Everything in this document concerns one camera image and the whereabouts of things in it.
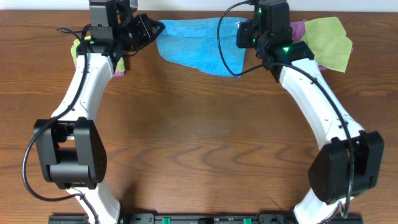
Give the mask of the blue microfiber cloth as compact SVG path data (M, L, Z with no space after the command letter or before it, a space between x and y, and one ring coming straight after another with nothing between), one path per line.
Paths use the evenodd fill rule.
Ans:
M219 20L162 20L165 29L156 40L160 56L210 75L229 77L228 70L241 73L246 50L237 47L236 34L244 19L225 17L218 27Z

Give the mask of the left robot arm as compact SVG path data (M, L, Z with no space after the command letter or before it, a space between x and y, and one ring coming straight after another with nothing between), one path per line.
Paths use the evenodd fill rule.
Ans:
M35 147L47 182L67 191L85 210L81 217L50 217L52 223L127 223L104 177L107 155L95 125L103 93L118 62L149 45L164 24L138 14L136 1L90 1L91 22L75 34L75 74L49 119L39 119Z

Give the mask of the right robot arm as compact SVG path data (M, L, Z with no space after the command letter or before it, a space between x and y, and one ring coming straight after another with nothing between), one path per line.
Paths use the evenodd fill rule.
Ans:
M351 223L352 199L373 189L384 150L381 135L367 132L338 101L306 40L295 40L285 2L258 4L239 25L237 45L253 48L264 68L293 97L318 144L308 170L310 190L293 209L291 223Z

